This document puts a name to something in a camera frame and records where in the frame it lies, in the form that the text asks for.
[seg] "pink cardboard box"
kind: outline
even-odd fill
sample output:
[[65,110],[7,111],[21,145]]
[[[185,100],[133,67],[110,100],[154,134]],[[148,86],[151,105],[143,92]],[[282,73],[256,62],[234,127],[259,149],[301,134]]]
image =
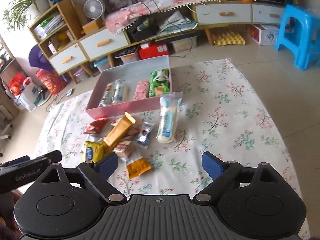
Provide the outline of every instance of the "pink cardboard box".
[[[152,111],[160,109],[159,97],[145,98],[142,100],[131,101],[137,87],[137,83],[143,80],[150,80],[151,73],[160,69],[169,69],[170,90],[172,91],[171,69],[169,57],[160,56],[139,60],[129,64],[104,70],[90,96],[86,112],[94,119],[100,117],[111,117],[124,115],[125,112],[129,114]],[[116,104],[98,107],[99,102],[109,83],[117,79],[122,79],[124,84],[128,86],[127,99],[129,101]]]

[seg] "books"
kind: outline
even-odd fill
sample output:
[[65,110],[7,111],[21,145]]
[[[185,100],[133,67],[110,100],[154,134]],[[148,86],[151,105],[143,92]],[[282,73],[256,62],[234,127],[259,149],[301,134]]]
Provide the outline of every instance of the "books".
[[65,24],[61,14],[56,14],[45,19],[37,27],[34,28],[34,33],[39,40],[44,40],[47,36],[53,33],[56,29]]

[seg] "yellow snack bag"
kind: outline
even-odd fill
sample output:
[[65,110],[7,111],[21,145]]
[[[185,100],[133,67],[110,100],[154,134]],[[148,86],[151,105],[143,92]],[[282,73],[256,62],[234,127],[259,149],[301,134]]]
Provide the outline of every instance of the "yellow snack bag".
[[103,158],[104,156],[103,143],[85,141],[84,146],[85,146],[84,161],[93,161],[96,163]]
[[146,161],[146,159],[141,156],[138,147],[135,148],[134,152],[131,155],[131,158],[126,161],[126,166],[129,179],[138,177],[142,173],[145,173],[152,168],[151,165]]

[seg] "orange snack package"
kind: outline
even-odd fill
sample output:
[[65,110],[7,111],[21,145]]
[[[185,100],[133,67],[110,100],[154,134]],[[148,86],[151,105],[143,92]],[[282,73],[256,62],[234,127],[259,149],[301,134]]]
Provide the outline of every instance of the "orange snack package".
[[133,151],[131,158],[126,161],[129,179],[140,176],[148,170],[151,170],[151,165],[142,157],[139,147]]
[[136,120],[130,114],[125,112],[125,116],[122,117],[122,119],[103,140],[109,151],[112,151],[116,147],[118,142],[124,137],[126,132],[135,123]]

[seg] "wooden drawer handle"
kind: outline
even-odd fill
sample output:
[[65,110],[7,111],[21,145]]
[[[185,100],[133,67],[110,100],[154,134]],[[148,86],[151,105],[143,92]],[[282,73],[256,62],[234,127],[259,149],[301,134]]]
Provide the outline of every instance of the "wooden drawer handle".
[[71,61],[73,59],[73,57],[67,57],[65,60],[62,61],[62,64],[68,63],[69,61]]
[[109,44],[110,42],[111,42],[111,39],[107,39],[107,40],[105,40],[105,41],[99,42],[99,43],[97,44],[97,47],[102,47],[102,46],[104,46],[104,45]]
[[234,12],[220,12],[219,14],[220,14],[220,16],[233,16],[233,15],[235,15]]
[[272,18],[280,18],[280,15],[279,15],[279,14],[270,13],[269,15],[270,15],[270,17],[272,17]]

